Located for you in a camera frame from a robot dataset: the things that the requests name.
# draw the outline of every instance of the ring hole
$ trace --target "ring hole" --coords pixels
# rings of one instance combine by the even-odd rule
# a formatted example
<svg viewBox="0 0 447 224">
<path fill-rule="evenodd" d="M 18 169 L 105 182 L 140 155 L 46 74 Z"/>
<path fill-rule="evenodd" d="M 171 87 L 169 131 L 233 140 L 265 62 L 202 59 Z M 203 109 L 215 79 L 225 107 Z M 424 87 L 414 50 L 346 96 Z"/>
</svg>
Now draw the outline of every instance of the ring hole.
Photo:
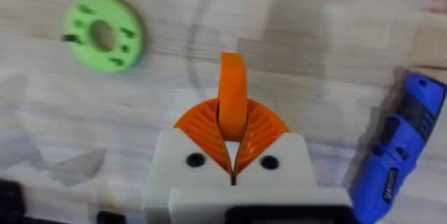
<svg viewBox="0 0 447 224">
<path fill-rule="evenodd" d="M 121 51 L 127 53 L 129 52 L 129 47 L 127 45 L 121 45 Z"/>
<path fill-rule="evenodd" d="M 104 52 L 113 50 L 116 43 L 116 36 L 113 33 L 112 27 L 104 21 L 96 21 L 91 26 L 90 31 L 93 41 Z"/>
</svg>

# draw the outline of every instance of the small hole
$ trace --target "small hole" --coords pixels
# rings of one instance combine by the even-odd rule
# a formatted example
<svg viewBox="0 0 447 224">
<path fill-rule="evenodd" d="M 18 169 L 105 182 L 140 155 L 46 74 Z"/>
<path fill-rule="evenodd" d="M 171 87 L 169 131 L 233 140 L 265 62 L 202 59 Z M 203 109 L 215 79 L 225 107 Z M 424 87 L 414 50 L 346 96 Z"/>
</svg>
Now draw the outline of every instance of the small hole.
<svg viewBox="0 0 447 224">
<path fill-rule="evenodd" d="M 275 170 L 279 167 L 279 161 L 274 156 L 264 156 L 261 159 L 261 165 L 267 170 Z"/>
<path fill-rule="evenodd" d="M 84 26 L 80 20 L 75 20 L 74 25 L 76 28 L 82 28 Z"/>
<path fill-rule="evenodd" d="M 205 164 L 205 157 L 200 153 L 190 154 L 188 158 L 186 158 L 186 164 L 190 167 L 200 167 Z"/>
<path fill-rule="evenodd" d="M 121 46 L 121 51 L 124 52 L 124 53 L 127 53 L 127 52 L 129 52 L 129 47 L 127 45 L 122 45 Z"/>
<path fill-rule="evenodd" d="M 91 8 L 89 8 L 88 6 L 86 6 L 84 4 L 78 5 L 78 10 L 79 10 L 79 12 L 84 13 L 84 14 L 93 14 L 94 13 Z"/>
<path fill-rule="evenodd" d="M 121 28 L 121 32 L 125 33 L 127 38 L 129 38 L 129 39 L 133 37 L 133 32 L 126 28 Z"/>
<path fill-rule="evenodd" d="M 112 27 L 104 21 L 96 21 L 90 31 L 93 41 L 104 52 L 109 52 L 115 47 L 116 38 Z"/>
<path fill-rule="evenodd" d="M 118 59 L 116 57 L 110 57 L 109 60 L 114 63 L 116 66 L 123 66 L 124 65 L 124 61 L 122 61 L 121 59 Z"/>
<path fill-rule="evenodd" d="M 405 151 L 405 149 L 401 148 L 401 147 L 397 147 L 396 148 L 396 152 L 403 158 L 403 159 L 407 159 L 409 157 L 408 153 Z"/>
</svg>

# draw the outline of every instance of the black screw hole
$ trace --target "black screw hole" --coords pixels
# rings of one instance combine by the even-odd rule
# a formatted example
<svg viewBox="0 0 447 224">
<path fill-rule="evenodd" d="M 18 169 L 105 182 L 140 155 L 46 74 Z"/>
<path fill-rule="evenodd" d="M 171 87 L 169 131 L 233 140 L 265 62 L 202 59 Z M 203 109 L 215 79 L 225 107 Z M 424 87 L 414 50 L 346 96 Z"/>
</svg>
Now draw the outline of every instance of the black screw hole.
<svg viewBox="0 0 447 224">
<path fill-rule="evenodd" d="M 261 165 L 267 170 L 275 170 L 279 167 L 279 160 L 274 156 L 264 156 L 261 158 Z"/>
<path fill-rule="evenodd" d="M 129 30 L 129 29 L 126 29 L 126 28 L 121 28 L 121 32 L 122 33 L 125 33 L 126 34 L 126 36 L 127 36 L 127 38 L 133 38 L 133 32 L 131 31 L 131 30 Z"/>
<path fill-rule="evenodd" d="M 186 158 L 186 164 L 188 164 L 190 167 L 200 167 L 205 164 L 205 160 L 206 158 L 203 154 L 194 153 L 190 154 L 188 158 Z"/>
<path fill-rule="evenodd" d="M 121 51 L 124 52 L 124 53 L 127 53 L 127 52 L 129 52 L 129 47 L 127 45 L 122 45 L 121 46 Z"/>
<path fill-rule="evenodd" d="M 86 6 L 84 4 L 78 5 L 78 10 L 79 10 L 79 12 L 84 13 L 84 14 L 93 14 L 94 13 L 94 11 L 91 8 L 89 8 L 88 6 Z"/>
<path fill-rule="evenodd" d="M 118 59 L 116 57 L 110 57 L 109 60 L 113 62 L 116 66 L 123 66 L 124 61 L 122 59 Z"/>
</svg>

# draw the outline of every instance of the blue rotary tool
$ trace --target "blue rotary tool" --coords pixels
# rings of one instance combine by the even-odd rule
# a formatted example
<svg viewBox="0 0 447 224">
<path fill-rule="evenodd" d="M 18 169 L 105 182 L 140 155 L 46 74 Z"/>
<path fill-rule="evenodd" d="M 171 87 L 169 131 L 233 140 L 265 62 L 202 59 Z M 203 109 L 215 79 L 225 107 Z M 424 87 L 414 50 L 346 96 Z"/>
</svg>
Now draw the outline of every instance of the blue rotary tool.
<svg viewBox="0 0 447 224">
<path fill-rule="evenodd" d="M 404 96 L 394 114 L 387 117 L 380 142 L 367 157 L 365 168 L 351 196 L 360 223 L 383 218 L 416 161 L 437 121 L 446 85 L 419 74 L 404 82 Z"/>
</svg>

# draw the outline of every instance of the wooden table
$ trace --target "wooden table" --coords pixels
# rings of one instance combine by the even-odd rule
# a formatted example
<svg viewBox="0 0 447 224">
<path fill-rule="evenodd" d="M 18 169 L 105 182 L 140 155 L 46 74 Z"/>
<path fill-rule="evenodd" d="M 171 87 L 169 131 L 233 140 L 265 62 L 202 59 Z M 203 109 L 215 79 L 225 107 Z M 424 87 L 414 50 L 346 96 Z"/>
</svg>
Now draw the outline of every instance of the wooden table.
<svg viewBox="0 0 447 224">
<path fill-rule="evenodd" d="M 244 55 L 249 96 L 306 137 L 322 186 L 351 185 L 405 70 L 447 81 L 445 0 L 125 0 L 147 50 L 122 74 L 60 41 L 73 1 L 0 0 L 0 177 L 61 221 L 119 208 L 137 223 L 159 131 L 217 95 L 221 51 Z M 446 115 L 383 223 L 445 222 Z"/>
</svg>

